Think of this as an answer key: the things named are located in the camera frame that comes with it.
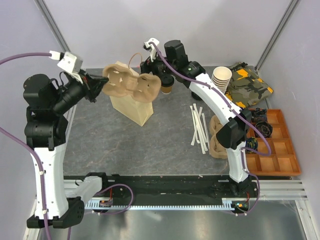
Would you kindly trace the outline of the black plastic cup lid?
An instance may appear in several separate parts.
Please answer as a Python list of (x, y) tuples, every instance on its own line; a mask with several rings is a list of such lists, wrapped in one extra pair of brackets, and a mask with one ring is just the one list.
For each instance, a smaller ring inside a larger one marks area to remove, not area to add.
[(161, 80), (161, 86), (165, 88), (171, 87), (175, 82), (173, 76), (171, 76), (170, 74), (162, 75), (160, 77), (160, 80)]

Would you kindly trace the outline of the cardboard cup carrier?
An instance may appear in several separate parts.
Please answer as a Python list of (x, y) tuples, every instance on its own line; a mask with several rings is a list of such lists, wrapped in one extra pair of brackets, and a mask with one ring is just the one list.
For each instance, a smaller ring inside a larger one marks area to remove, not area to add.
[(209, 132), (211, 139), (209, 141), (209, 153), (216, 159), (227, 159), (226, 149), (219, 143), (217, 133), (222, 129), (223, 125), (220, 123), (218, 117), (214, 115), (209, 122)]
[(153, 102), (161, 89), (162, 82), (156, 75), (142, 73), (134, 74), (128, 67), (119, 64), (106, 66), (102, 76), (108, 78), (102, 92), (111, 97), (131, 96), (141, 103)]

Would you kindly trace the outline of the brown paper takeout bag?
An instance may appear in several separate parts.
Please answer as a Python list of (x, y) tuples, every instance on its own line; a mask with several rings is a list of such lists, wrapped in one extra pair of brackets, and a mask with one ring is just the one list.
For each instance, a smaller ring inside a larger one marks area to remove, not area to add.
[[(129, 68), (135, 75), (140, 75), (133, 70), (129, 64), (117, 61), (117, 65)], [(127, 118), (137, 123), (139, 126), (143, 126), (146, 121), (154, 113), (152, 102), (144, 103), (138, 102), (132, 99), (131, 96), (127, 95), (124, 97), (109, 96), (112, 106), (114, 109), (125, 115)]]

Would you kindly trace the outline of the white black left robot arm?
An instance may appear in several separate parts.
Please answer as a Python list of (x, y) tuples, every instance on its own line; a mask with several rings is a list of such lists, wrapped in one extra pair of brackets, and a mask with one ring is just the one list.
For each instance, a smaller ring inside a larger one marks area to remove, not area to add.
[(63, 161), (70, 132), (64, 116), (81, 99), (96, 102), (107, 77), (91, 76), (80, 70), (81, 81), (67, 73), (67, 83), (58, 84), (55, 78), (38, 73), (23, 84), (23, 98), (28, 103), (27, 124), (24, 129), (26, 144), (38, 157), (33, 159), (36, 177), (37, 207), (27, 221), (27, 227), (41, 229), (46, 225), (67, 229), (78, 225), (85, 205), (97, 194), (106, 196), (110, 191), (104, 172), (90, 172), (70, 192), (65, 192)]

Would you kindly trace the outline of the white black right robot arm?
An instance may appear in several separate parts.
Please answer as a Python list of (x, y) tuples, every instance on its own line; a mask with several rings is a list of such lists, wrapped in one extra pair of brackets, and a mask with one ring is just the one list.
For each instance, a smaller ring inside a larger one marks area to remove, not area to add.
[(222, 124), (217, 132), (218, 142), (226, 149), (229, 164), (229, 191), (235, 197), (242, 196), (250, 184), (246, 167), (246, 138), (252, 114), (229, 100), (211, 81), (205, 69), (196, 61), (190, 61), (180, 40), (164, 44), (165, 56), (155, 38), (147, 40), (143, 48), (150, 56), (140, 64), (142, 73), (158, 76), (164, 87), (174, 81), (182, 83), (203, 100)]

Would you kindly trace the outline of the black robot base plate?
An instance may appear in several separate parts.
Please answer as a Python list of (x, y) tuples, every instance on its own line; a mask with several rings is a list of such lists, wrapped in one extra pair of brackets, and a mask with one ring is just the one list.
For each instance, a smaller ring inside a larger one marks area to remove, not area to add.
[(191, 195), (218, 198), (255, 198), (258, 186), (254, 178), (249, 176), (237, 183), (226, 175), (119, 175), (102, 174), (102, 188), (124, 184), (129, 186), (138, 199), (139, 195), (159, 196)]

